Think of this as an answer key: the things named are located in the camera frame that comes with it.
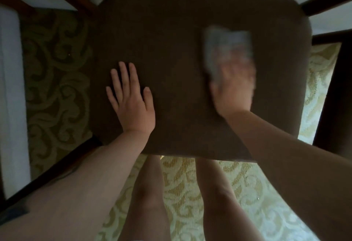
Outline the person's right hand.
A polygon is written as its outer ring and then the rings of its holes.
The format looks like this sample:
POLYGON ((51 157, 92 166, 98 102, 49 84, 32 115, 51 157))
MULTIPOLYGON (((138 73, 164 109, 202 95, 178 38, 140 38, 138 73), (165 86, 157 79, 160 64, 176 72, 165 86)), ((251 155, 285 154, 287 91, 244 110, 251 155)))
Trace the person's right hand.
POLYGON ((212 101, 217 113, 224 119, 242 111, 250 111, 256 84, 245 79, 230 78, 221 84, 209 82, 212 101))

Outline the person's left hand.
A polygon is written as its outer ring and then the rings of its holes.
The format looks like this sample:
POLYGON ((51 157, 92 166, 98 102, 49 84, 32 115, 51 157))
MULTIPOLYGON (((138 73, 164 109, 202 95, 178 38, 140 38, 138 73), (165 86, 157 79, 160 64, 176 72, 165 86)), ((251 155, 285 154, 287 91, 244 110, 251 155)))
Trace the person's left hand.
POLYGON ((132 70, 131 94, 123 94, 121 87, 120 68, 112 69, 111 79, 114 94, 119 104, 119 110, 115 111, 124 132, 138 132, 149 138, 156 125, 156 115, 143 113, 143 90, 135 65, 132 70))

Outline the grey cleaning cloth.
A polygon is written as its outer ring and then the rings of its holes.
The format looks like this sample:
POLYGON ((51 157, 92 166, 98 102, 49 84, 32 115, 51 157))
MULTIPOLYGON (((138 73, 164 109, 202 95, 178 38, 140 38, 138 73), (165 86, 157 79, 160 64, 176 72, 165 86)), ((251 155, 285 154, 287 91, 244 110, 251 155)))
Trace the grey cleaning cloth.
POLYGON ((219 60, 229 58, 232 52, 244 54, 253 59, 251 34, 244 30, 230 30, 212 25, 203 32, 203 64, 205 71, 213 81, 221 79, 219 60))

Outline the person's right forearm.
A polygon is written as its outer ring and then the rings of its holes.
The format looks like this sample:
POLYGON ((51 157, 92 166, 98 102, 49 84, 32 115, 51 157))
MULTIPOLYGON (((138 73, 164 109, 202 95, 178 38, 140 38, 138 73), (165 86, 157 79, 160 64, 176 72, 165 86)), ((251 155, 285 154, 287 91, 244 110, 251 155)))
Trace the person's right forearm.
POLYGON ((352 161, 302 142, 249 111, 221 116, 321 241, 352 241, 352 161))

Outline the person's left forearm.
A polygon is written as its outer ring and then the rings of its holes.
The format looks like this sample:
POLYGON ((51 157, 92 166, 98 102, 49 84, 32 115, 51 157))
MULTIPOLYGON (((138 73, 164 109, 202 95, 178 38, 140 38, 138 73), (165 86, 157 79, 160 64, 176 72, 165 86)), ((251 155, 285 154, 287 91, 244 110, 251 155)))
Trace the person's left forearm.
POLYGON ((122 133, 0 214, 0 241, 93 241, 150 134, 122 133))

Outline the brown upholstered chair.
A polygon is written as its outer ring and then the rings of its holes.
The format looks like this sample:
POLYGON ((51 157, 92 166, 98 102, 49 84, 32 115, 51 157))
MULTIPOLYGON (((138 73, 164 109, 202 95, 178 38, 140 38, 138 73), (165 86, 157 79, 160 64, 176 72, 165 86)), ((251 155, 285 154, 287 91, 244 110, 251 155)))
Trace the brown upholstered chair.
POLYGON ((251 111, 298 137, 311 26, 295 0, 105 0, 95 21, 89 127, 103 145, 122 133, 106 95, 110 71, 132 62, 156 111, 145 154, 254 162, 211 100, 202 64, 210 25, 250 32, 257 69, 251 111))

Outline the person's left leg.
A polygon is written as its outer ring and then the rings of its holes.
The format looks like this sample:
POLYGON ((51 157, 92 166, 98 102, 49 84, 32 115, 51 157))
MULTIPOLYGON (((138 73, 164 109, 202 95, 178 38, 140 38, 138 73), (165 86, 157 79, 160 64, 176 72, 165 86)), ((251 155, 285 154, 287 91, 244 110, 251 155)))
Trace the person's left leg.
POLYGON ((134 183, 126 221, 118 241, 171 241, 164 204, 161 157, 148 155, 134 183))

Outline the person's leg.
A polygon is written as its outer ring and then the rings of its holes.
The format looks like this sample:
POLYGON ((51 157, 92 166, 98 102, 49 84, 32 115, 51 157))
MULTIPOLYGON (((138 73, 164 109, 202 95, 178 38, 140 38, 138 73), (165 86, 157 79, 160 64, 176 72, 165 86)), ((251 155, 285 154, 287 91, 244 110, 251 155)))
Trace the person's leg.
POLYGON ((164 204, 161 157, 148 155, 134 183, 126 221, 118 241, 171 241, 164 204))
POLYGON ((238 203, 231 184, 216 160, 196 158, 196 178, 204 203, 206 241, 264 241, 238 203))

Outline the person's right leg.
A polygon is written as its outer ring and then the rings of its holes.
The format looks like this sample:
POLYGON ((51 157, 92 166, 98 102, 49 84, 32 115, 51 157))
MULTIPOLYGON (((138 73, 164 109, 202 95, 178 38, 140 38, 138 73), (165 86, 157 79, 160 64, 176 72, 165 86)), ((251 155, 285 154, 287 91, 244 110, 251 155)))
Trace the person's right leg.
POLYGON ((196 178, 204 203, 206 241, 264 241, 238 203, 231 184, 216 160, 196 158, 196 178))

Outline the dark wooden rail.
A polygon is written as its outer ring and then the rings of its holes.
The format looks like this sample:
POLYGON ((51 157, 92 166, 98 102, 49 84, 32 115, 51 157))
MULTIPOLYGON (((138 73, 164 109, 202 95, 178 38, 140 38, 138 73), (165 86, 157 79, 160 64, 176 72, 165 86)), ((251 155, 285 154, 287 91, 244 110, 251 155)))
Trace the dark wooden rail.
POLYGON ((42 188, 50 181, 58 178, 64 173, 70 171, 74 167, 78 166, 82 161, 93 153, 94 150, 102 146, 102 143, 96 136, 92 136, 90 139, 79 145, 77 148, 72 150, 59 162, 51 166, 46 172, 42 173, 35 180, 31 181, 23 189, 19 190, 16 194, 7 199, 0 205, 0 212, 6 210, 10 206, 16 204, 20 200, 28 197, 36 190, 42 188))

